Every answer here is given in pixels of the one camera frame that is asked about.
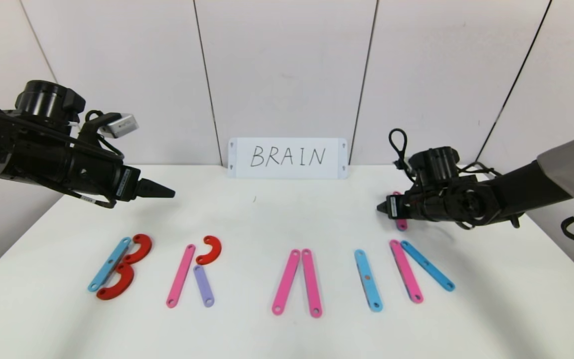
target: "white sign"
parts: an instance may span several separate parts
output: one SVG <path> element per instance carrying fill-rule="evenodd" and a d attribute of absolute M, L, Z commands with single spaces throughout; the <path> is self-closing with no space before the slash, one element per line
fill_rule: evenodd
<path fill-rule="evenodd" d="M 349 173 L 345 139 L 239 137 L 228 145 L 229 177 L 344 179 Z"/>

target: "plastic strip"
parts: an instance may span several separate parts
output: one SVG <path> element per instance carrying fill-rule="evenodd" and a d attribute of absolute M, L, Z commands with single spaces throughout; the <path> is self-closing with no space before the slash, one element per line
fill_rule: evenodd
<path fill-rule="evenodd" d="M 415 259 L 419 265 L 422 266 L 430 275 L 435 279 L 442 288 L 446 289 L 447 291 L 453 291 L 455 289 L 455 284 L 446 277 L 446 275 L 442 274 L 440 270 L 438 270 L 428 259 L 426 259 L 422 253 L 420 253 L 416 248 L 412 246 L 412 244 L 408 243 L 407 241 L 402 241 L 403 248 L 405 251 L 411 256 L 411 258 Z"/>
<path fill-rule="evenodd" d="M 400 271 L 400 275 L 405 283 L 409 298 L 413 303 L 420 304 L 424 298 L 422 297 L 422 292 L 415 280 L 415 276 L 413 275 L 409 262 L 406 259 L 405 251 L 400 245 L 400 242 L 395 239 L 392 239 L 392 241 L 389 242 L 389 245 L 391 247 L 391 251 L 394 253 L 394 258 L 398 264 L 398 270 Z"/>
<path fill-rule="evenodd" d="M 402 193 L 395 191 L 394 194 L 401 195 Z M 396 227 L 398 227 L 398 230 L 400 230 L 401 232 L 404 232 L 409 228 L 406 219 L 397 219 Z"/>
<path fill-rule="evenodd" d="M 180 265 L 178 266 L 178 270 L 176 272 L 176 277 L 174 278 L 174 282 L 172 283 L 171 289 L 169 290 L 169 295 L 166 302 L 169 308 L 176 307 L 178 304 L 178 298 L 180 298 L 180 291 L 183 289 L 183 284 L 185 284 L 185 278 L 187 277 L 187 272 L 189 271 L 189 265 L 192 264 L 194 250 L 196 250 L 196 247 L 194 247 L 193 244 L 188 245 L 185 248 L 185 253 L 183 254 L 183 258 L 180 260 Z"/>
<path fill-rule="evenodd" d="M 96 292 L 103 284 L 105 284 L 110 273 L 112 273 L 119 261 L 121 261 L 121 257 L 123 257 L 123 255 L 128 251 L 130 243 L 132 243 L 132 239 L 130 237 L 121 239 L 119 245 L 114 248 L 114 251 L 108 257 L 108 260 L 103 263 L 101 269 L 94 276 L 94 279 L 88 286 L 89 291 Z"/>
<path fill-rule="evenodd" d="M 285 311 L 285 304 L 287 304 L 287 297 L 289 297 L 289 291 L 291 290 L 293 278 L 296 276 L 299 261 L 300 250 L 292 250 L 289 253 L 289 259 L 287 260 L 287 266 L 285 266 L 285 271 L 283 272 L 283 278 L 281 279 L 281 283 L 278 285 L 274 304 L 272 304 L 272 312 L 277 316 L 281 315 L 283 311 Z"/>
<path fill-rule="evenodd" d="M 305 286 L 307 287 L 307 297 L 309 298 L 309 313 L 314 318 L 320 318 L 323 315 L 323 306 L 320 302 L 320 293 L 318 292 L 313 255 L 309 249 L 302 250 L 302 267 L 305 271 Z"/>
<path fill-rule="evenodd" d="M 207 281 L 207 275 L 205 275 L 203 266 L 194 266 L 194 276 L 198 283 L 198 290 L 201 292 L 201 297 L 203 297 L 203 304 L 208 308 L 211 307 L 214 305 L 214 295 Z"/>
<path fill-rule="evenodd" d="M 376 282 L 371 273 L 371 268 L 369 267 L 369 261 L 367 260 L 367 254 L 364 250 L 358 249 L 353 253 L 356 257 L 356 264 L 358 266 L 358 273 L 360 274 L 360 281 L 362 282 L 362 289 L 365 291 L 365 296 L 367 296 L 367 303 L 369 303 L 369 308 L 374 312 L 382 311 L 382 301 L 380 300 L 380 294 L 378 293 L 378 288 L 376 287 Z"/>

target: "table surface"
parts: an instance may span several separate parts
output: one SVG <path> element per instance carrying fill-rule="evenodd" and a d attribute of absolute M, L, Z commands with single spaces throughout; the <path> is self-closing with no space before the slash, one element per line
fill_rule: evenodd
<path fill-rule="evenodd" d="M 104 209 L 70 197 L 0 259 L 4 358 L 574 358 L 574 264 L 529 218 L 462 230 L 410 221 L 398 232 L 375 207 L 410 182 L 394 166 L 352 166 L 347 180 L 230 179 L 219 166 L 140 166 L 176 198 Z M 152 237 L 119 297 L 87 286 L 125 236 Z M 221 239 L 180 303 L 166 298 L 185 246 Z M 389 249 L 410 241 L 446 274 L 447 292 L 410 259 L 424 295 L 413 304 Z M 312 318 L 301 265 L 285 313 L 271 313 L 289 251 L 314 255 L 323 316 Z M 353 256 L 365 250 L 383 303 L 371 312 Z"/>

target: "pink plastic strip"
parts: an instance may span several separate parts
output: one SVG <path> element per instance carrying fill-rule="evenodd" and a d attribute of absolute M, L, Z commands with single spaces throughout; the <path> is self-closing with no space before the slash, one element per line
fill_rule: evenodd
<path fill-rule="evenodd" d="M 188 245 L 185 248 L 185 253 L 183 254 L 183 258 L 180 260 L 180 265 L 176 271 L 176 277 L 174 278 L 174 282 L 171 284 L 171 289 L 169 290 L 168 300 L 166 302 L 169 308 L 176 307 L 178 304 L 180 291 L 183 289 L 183 284 L 185 284 L 185 278 L 187 277 L 189 266 L 192 264 L 194 250 L 196 250 L 196 247 L 193 244 Z"/>
<path fill-rule="evenodd" d="M 394 194 L 401 194 L 401 193 L 398 191 L 395 191 Z M 396 220 L 396 227 L 398 227 L 398 230 L 401 230 L 402 232 L 407 230 L 408 226 L 406 223 L 406 219 L 397 219 Z"/>
<path fill-rule="evenodd" d="M 302 267 L 305 269 L 305 285 L 309 298 L 309 313 L 314 318 L 323 315 L 323 306 L 320 303 L 318 283 L 316 281 L 316 269 L 314 268 L 313 253 L 309 249 L 302 250 Z"/>
<path fill-rule="evenodd" d="M 291 253 L 289 253 L 287 266 L 285 267 L 285 272 L 283 272 L 283 278 L 281 279 L 281 283 L 278 285 L 278 291 L 276 292 L 274 304 L 272 305 L 272 312 L 277 316 L 281 315 L 285 310 L 285 304 L 287 304 L 287 297 L 289 297 L 291 284 L 293 283 L 293 278 L 296 276 L 296 270 L 298 269 L 298 261 L 300 261 L 300 250 L 292 250 Z"/>
<path fill-rule="evenodd" d="M 415 280 L 415 276 L 413 275 L 413 271 L 411 270 L 409 262 L 406 259 L 403 247 L 400 245 L 400 242 L 396 241 L 395 239 L 392 239 L 392 241 L 389 242 L 389 245 L 392 252 L 394 253 L 394 258 L 398 264 L 398 270 L 400 270 L 400 275 L 402 276 L 403 282 L 405 283 L 409 298 L 413 303 L 420 304 L 424 298 L 422 297 L 422 292 L 420 291 L 420 287 Z"/>

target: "blue plastic strip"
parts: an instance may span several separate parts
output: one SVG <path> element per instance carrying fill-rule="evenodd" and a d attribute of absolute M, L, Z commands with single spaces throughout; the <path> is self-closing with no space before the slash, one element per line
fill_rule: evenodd
<path fill-rule="evenodd" d="M 446 277 L 446 275 L 442 274 L 440 270 L 438 270 L 428 259 L 424 258 L 416 248 L 414 248 L 410 243 L 407 241 L 402 241 L 403 248 L 405 251 L 410 255 L 411 258 L 415 259 L 419 265 L 422 266 L 433 279 L 437 280 L 437 282 L 442 286 L 442 288 L 446 289 L 447 291 L 453 291 L 455 289 L 455 284 Z"/>
<path fill-rule="evenodd" d="M 376 282 L 373 279 L 371 268 L 369 268 L 367 255 L 362 249 L 356 250 L 353 255 L 356 257 L 358 273 L 360 273 L 360 280 L 362 281 L 362 289 L 364 289 L 365 296 L 367 296 L 369 308 L 374 312 L 382 311 L 382 301 L 380 300 L 380 294 L 378 294 L 378 288 L 376 287 Z"/>
<path fill-rule="evenodd" d="M 119 245 L 116 248 L 114 248 L 114 251 L 112 252 L 112 254 L 110 254 L 108 260 L 105 261 L 105 263 L 103 263 L 103 266 L 101 267 L 99 272 L 96 273 L 96 276 L 94 276 L 92 283 L 90 283 L 90 285 L 88 286 L 89 291 L 96 292 L 99 288 L 103 286 L 103 284 L 105 284 L 105 281 L 110 276 L 110 273 L 112 273 L 112 271 L 117 266 L 123 255 L 128 251 L 130 243 L 132 243 L 132 238 L 130 237 L 125 237 L 121 239 Z"/>
<path fill-rule="evenodd" d="M 194 267 L 194 276 L 196 276 L 198 290 L 201 292 L 201 297 L 203 297 L 203 304 L 205 307 L 211 307 L 214 305 L 214 295 L 212 294 L 212 288 L 210 288 L 209 282 L 207 281 L 207 275 L 205 275 L 205 269 L 203 266 Z"/>

